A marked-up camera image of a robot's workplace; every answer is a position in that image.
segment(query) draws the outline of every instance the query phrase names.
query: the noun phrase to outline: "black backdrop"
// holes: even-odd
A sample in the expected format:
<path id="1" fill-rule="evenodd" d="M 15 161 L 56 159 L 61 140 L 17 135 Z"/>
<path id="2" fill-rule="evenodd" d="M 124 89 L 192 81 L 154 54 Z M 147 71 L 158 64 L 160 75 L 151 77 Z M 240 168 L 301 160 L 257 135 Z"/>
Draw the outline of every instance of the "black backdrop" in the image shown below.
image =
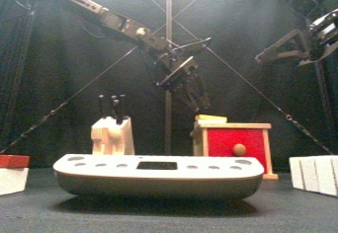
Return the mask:
<path id="1" fill-rule="evenodd" d="M 16 7 L 16 1 L 12 0 L 11 8 Z M 164 154 L 166 94 L 152 84 L 139 50 L 116 63 L 135 47 L 131 43 L 107 36 L 59 0 L 29 1 L 35 4 L 36 18 L 8 141 L 68 101 L 7 153 L 31 155 L 32 167 L 49 166 L 65 153 L 91 153 L 90 130 L 99 119 L 96 98 L 100 94 L 107 97 L 126 94 L 136 153 Z M 158 35 L 166 35 L 167 0 L 94 1 L 152 31 L 160 29 Z M 11 2 L 1 2 L 4 9 Z M 278 108 L 337 151 L 325 122 L 315 66 L 297 67 L 295 62 L 286 60 L 266 66 L 255 62 L 255 55 L 286 33 L 303 29 L 303 19 L 285 0 L 172 0 L 171 8 L 172 41 L 186 44 L 194 38 L 212 38 L 210 48 L 219 56 L 207 50 L 195 56 L 211 101 L 211 108 L 202 113 L 226 116 L 230 122 L 271 123 L 277 169 L 287 168 L 290 156 L 326 154 Z M 15 15 L 16 22 L 13 10 L 5 16 Z M 17 33 L 13 23 L 1 24 L 0 33 L 5 36 L 4 48 Z M 191 155 L 195 112 L 172 99 L 171 114 L 171 154 Z"/>

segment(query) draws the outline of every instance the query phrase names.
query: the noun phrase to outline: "metal pole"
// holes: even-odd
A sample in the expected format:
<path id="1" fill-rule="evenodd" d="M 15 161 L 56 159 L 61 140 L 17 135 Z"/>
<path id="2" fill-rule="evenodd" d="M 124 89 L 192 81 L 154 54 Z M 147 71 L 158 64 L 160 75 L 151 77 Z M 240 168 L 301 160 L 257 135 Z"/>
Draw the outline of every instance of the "metal pole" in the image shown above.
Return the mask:
<path id="1" fill-rule="evenodd" d="M 167 39 L 171 40 L 172 0 L 167 0 Z M 171 154 L 171 92 L 166 91 L 166 155 Z"/>

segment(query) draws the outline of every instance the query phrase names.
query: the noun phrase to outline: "table surface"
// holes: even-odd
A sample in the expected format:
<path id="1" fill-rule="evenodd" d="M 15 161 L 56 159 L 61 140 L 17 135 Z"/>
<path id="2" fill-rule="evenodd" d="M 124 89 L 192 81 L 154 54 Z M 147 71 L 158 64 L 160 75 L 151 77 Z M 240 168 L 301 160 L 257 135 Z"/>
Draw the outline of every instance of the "table surface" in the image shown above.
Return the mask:
<path id="1" fill-rule="evenodd" d="M 338 199 L 293 188 L 290 174 L 242 200 L 76 196 L 53 169 L 31 169 L 0 196 L 0 232 L 337 232 Z"/>

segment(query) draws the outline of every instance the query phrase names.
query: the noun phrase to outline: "hole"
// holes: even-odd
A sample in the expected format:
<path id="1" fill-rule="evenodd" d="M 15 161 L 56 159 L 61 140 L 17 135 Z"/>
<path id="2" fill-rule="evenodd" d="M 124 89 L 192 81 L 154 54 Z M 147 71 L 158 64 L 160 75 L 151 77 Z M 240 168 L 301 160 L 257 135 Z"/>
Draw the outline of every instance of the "hole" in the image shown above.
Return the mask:
<path id="1" fill-rule="evenodd" d="M 128 167 L 127 164 L 119 164 L 119 165 L 116 165 L 116 168 L 127 168 L 127 167 Z"/>
<path id="2" fill-rule="evenodd" d="M 242 164 L 242 165 L 251 165 L 252 163 L 248 161 L 248 160 L 246 160 L 246 159 L 238 159 L 238 160 L 235 160 L 235 163 L 239 163 L 239 164 Z"/>
<path id="3" fill-rule="evenodd" d="M 186 166 L 187 169 L 198 169 L 196 166 Z"/>
<path id="4" fill-rule="evenodd" d="M 218 166 L 210 166 L 208 169 L 211 169 L 211 170 L 219 170 L 219 167 Z"/>
<path id="5" fill-rule="evenodd" d="M 67 161 L 76 161 L 76 160 L 81 160 L 84 159 L 84 157 L 71 157 L 67 159 Z"/>
<path id="6" fill-rule="evenodd" d="M 239 166 L 231 166 L 230 169 L 242 170 L 242 167 L 239 167 Z"/>

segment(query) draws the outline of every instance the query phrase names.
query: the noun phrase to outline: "white box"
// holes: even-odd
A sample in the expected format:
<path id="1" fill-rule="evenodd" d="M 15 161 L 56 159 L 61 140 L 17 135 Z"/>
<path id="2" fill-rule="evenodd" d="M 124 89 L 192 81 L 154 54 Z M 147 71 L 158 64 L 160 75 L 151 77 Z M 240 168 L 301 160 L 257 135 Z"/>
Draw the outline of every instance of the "white box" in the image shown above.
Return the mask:
<path id="1" fill-rule="evenodd" d="M 28 168 L 0 168 L 0 195 L 25 189 Z"/>
<path id="2" fill-rule="evenodd" d="M 290 163 L 290 176 L 291 184 L 295 189 L 305 190 L 302 169 L 301 169 L 301 159 L 302 157 L 293 157 L 289 159 Z"/>
<path id="3" fill-rule="evenodd" d="M 319 156 L 315 157 L 315 169 L 318 175 L 318 184 L 319 191 L 322 194 L 338 195 L 337 194 L 337 175 L 334 173 L 334 164 L 335 169 L 338 168 L 338 160 L 335 156 Z"/>

